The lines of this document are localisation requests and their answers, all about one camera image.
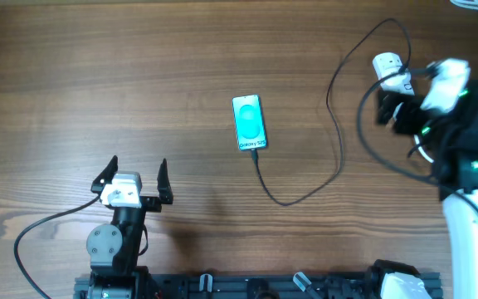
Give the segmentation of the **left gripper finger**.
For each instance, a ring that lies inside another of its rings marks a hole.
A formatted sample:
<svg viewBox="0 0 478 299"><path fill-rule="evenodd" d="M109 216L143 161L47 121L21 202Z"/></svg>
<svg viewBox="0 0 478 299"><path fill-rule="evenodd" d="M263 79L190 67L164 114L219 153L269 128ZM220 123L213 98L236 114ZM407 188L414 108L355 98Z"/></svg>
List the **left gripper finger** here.
<svg viewBox="0 0 478 299"><path fill-rule="evenodd" d="M101 194L107 184L112 183L112 179L118 171L118 157L114 155L107 166L93 180L90 191L93 194Z"/></svg>
<svg viewBox="0 0 478 299"><path fill-rule="evenodd" d="M159 200L162 204L173 203L173 191L168 177L168 162L163 159L157 177L157 190L159 192Z"/></svg>

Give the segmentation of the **white power strip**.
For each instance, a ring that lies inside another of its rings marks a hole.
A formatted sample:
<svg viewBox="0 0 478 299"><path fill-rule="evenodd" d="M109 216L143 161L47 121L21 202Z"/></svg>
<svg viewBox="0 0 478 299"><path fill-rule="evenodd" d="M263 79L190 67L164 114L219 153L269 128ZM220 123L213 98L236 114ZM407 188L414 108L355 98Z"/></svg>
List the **white power strip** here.
<svg viewBox="0 0 478 299"><path fill-rule="evenodd" d="M379 80L394 73L398 73L402 68L402 59L393 52L384 52L376 55L373 59L373 68ZM411 74L406 72L403 75L392 77L381 84L384 91L393 91L405 95L414 95L411 84Z"/></svg>

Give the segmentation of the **smartphone with teal screen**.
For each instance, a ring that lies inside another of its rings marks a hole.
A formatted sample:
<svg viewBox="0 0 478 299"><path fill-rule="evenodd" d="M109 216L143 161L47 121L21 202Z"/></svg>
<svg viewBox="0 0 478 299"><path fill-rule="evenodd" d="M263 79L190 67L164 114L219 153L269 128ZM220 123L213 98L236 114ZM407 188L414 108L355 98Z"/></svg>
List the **smartphone with teal screen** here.
<svg viewBox="0 0 478 299"><path fill-rule="evenodd" d="M258 95L232 99L238 149L241 151L265 148L268 145L261 101Z"/></svg>

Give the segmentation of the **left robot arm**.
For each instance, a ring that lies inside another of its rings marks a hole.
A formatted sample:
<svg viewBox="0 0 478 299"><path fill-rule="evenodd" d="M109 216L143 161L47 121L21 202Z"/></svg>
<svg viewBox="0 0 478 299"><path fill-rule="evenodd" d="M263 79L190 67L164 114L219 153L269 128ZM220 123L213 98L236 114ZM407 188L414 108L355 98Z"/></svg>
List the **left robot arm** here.
<svg viewBox="0 0 478 299"><path fill-rule="evenodd" d="M100 203L113 211L112 220L92 230L86 240L90 255L90 279L80 298L160 298L161 291L149 269L138 264L148 245L144 224L147 213L159 213L173 202L168 178L168 162L159 166L156 196L141 194L142 180L138 172L118 169L114 156L93 180L90 191Z"/></svg>

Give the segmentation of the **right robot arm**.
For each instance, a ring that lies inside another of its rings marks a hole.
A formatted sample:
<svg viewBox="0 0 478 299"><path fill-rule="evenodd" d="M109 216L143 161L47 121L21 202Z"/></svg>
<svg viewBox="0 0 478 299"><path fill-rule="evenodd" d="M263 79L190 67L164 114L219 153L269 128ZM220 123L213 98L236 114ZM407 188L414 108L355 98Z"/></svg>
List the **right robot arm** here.
<svg viewBox="0 0 478 299"><path fill-rule="evenodd" d="M425 109L420 96L380 91L377 122L394 122L432 153L431 173L413 178L438 188L451 244L453 293L478 298L478 81L468 81L455 106Z"/></svg>

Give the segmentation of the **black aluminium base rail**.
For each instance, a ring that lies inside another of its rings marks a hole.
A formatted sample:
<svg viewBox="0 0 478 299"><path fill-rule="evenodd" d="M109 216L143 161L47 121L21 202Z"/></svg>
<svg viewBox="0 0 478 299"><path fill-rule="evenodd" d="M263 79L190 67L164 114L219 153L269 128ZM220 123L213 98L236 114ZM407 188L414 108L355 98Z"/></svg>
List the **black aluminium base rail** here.
<svg viewBox="0 0 478 299"><path fill-rule="evenodd" d="M407 291L385 294L376 274L336 272L306 276L303 272L283 276L145 275L114 278L79 277L75 299L86 298L409 298Z"/></svg>

